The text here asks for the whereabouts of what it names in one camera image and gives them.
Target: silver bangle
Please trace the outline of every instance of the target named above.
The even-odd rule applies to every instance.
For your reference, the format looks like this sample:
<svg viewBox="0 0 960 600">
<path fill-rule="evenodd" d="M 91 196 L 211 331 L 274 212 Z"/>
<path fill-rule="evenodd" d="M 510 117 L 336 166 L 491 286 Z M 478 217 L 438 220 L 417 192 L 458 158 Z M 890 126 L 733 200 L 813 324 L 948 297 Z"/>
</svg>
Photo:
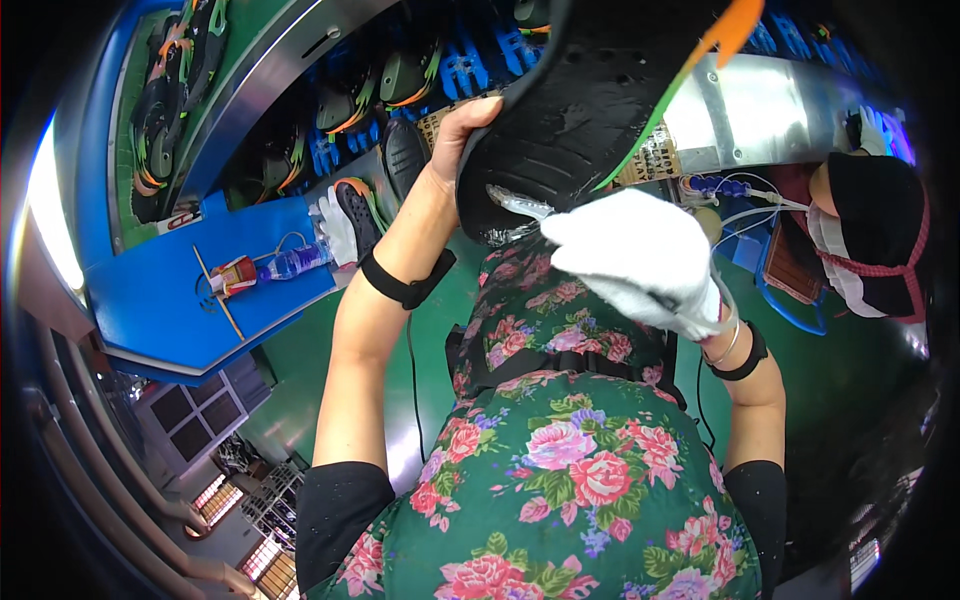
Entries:
<svg viewBox="0 0 960 600">
<path fill-rule="evenodd" d="M 710 362 L 710 359 L 707 358 L 707 351 L 704 350 L 703 347 L 700 347 L 700 351 L 701 351 L 701 353 L 703 353 L 703 355 L 704 355 L 704 362 L 707 363 L 708 365 L 710 365 L 711 367 L 716 367 L 717 365 L 719 365 L 720 363 L 722 363 L 725 358 L 727 358 L 728 356 L 730 356 L 731 350 L 733 350 L 733 347 L 736 346 L 736 338 L 737 338 L 739 335 L 740 335 L 740 320 L 737 319 L 737 320 L 736 320 L 736 329 L 733 330 L 733 339 L 730 340 L 730 345 L 727 347 L 727 351 L 723 353 L 723 356 L 721 356 L 720 358 L 718 358 L 717 360 L 715 360 L 715 361 L 713 361 L 713 362 Z"/>
</svg>

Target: black cable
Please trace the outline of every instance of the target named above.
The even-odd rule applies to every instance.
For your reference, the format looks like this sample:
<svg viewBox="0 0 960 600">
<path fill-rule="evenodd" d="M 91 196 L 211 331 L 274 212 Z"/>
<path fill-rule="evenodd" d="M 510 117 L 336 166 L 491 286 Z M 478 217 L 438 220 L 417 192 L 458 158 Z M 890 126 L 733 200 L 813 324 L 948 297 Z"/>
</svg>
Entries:
<svg viewBox="0 0 960 600">
<path fill-rule="evenodd" d="M 710 445 L 707 446 L 710 452 L 713 452 L 713 447 L 717 443 L 717 438 L 713 435 L 713 430 L 710 429 L 710 424 L 707 422 L 707 418 L 704 417 L 704 405 L 700 401 L 700 374 L 704 371 L 704 355 L 700 354 L 700 364 L 697 365 L 697 410 L 700 411 L 700 420 L 704 422 L 704 427 L 707 428 L 707 432 L 710 434 Z"/>
<path fill-rule="evenodd" d="M 423 452 L 423 425 L 420 424 L 420 404 L 417 402 L 417 361 L 414 359 L 414 343 L 410 337 L 410 325 L 414 314 L 407 317 L 407 349 L 410 350 L 410 375 L 414 380 L 414 416 L 417 418 L 417 431 L 420 434 L 420 460 L 426 465 L 426 453 Z"/>
</svg>

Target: worker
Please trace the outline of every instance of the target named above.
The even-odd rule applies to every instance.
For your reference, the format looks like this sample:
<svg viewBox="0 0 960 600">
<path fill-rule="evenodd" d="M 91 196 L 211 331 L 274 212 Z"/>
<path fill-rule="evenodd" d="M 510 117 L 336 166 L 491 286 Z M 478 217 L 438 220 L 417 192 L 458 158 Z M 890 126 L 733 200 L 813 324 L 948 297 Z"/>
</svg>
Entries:
<svg viewBox="0 0 960 600">
<path fill-rule="evenodd" d="M 793 258 L 827 283 L 860 317 L 904 324 L 926 319 L 934 244 L 930 206 L 913 167 L 891 156 L 895 138 L 883 115 L 860 107 L 856 150 L 819 164 L 774 165 L 768 177 L 808 211 L 782 219 Z"/>
<path fill-rule="evenodd" d="M 770 598 L 785 530 L 780 370 L 757 328 L 722 302 L 697 222 L 634 189 L 548 217 L 541 234 L 487 257 L 456 404 L 416 486 L 395 498 L 384 371 L 404 306 L 422 300 L 458 225 L 467 138 L 500 106 L 475 100 L 446 116 L 432 159 L 340 301 L 298 498 L 300 590 Z M 722 467 L 660 385 L 664 330 L 700 344 L 730 393 Z"/>
</svg>

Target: black sleeve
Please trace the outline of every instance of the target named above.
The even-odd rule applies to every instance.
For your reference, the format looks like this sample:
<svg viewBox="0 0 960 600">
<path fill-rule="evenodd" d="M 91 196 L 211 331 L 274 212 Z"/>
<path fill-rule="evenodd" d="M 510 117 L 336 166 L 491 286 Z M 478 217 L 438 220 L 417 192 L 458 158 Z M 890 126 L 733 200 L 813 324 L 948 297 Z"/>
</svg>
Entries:
<svg viewBox="0 0 960 600">
<path fill-rule="evenodd" d="M 727 492 L 743 516 L 760 558 L 763 600 L 774 596 L 786 537 L 786 477 L 777 463 L 750 461 L 724 476 Z"/>
<path fill-rule="evenodd" d="M 313 467 L 297 493 L 297 583 L 306 592 L 333 575 L 350 548 L 396 495 L 370 463 Z"/>
</svg>

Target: green floral dress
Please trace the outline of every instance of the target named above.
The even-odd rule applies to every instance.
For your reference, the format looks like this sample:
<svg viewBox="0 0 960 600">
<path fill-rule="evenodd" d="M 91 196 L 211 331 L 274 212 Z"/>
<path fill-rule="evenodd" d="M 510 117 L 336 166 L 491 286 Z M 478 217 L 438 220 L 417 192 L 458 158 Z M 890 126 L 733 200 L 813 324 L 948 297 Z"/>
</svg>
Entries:
<svg viewBox="0 0 960 600">
<path fill-rule="evenodd" d="M 536 235 L 484 262 L 457 403 L 415 489 L 309 598 L 720 600 L 760 595 L 756 549 L 693 420 L 657 388 L 662 332 L 550 268 Z M 530 372 L 477 393 L 521 348 L 642 370 Z"/>
</svg>

